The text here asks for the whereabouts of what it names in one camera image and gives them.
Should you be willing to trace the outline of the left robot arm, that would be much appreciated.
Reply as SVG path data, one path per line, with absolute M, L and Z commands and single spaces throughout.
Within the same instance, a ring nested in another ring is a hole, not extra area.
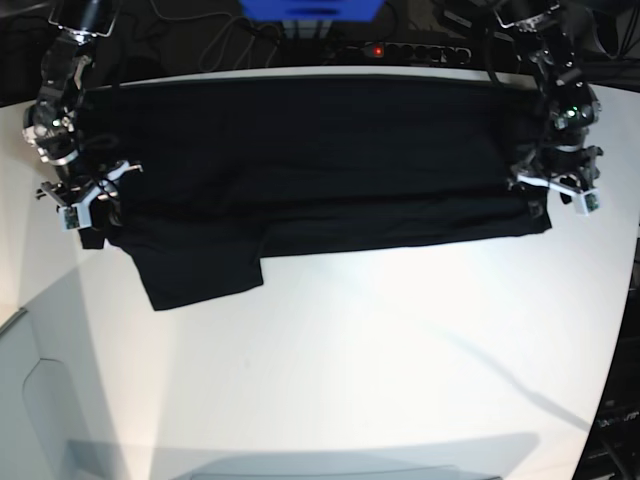
M 497 29 L 508 30 L 516 55 L 534 66 L 539 93 L 540 132 L 511 166 L 511 184 L 560 194 L 576 213 L 589 216 L 601 206 L 595 186 L 600 147 L 586 144 L 601 104 L 576 59 L 558 1 L 487 1 L 495 16 L 485 33 L 485 55 Z

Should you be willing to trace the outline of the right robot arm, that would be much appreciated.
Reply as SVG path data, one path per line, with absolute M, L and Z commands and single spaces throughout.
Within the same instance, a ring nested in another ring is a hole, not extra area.
M 120 1 L 54 3 L 48 22 L 60 35 L 42 60 L 42 85 L 24 113 L 25 141 L 57 175 L 55 183 L 41 184 L 37 197 L 54 200 L 66 231 L 94 228 L 97 202 L 106 204 L 106 221 L 119 226 L 119 181 L 129 172 L 143 170 L 138 163 L 112 156 L 110 151 L 119 144 L 115 135 L 90 137 L 77 126 L 96 41 L 111 35 L 121 5 Z

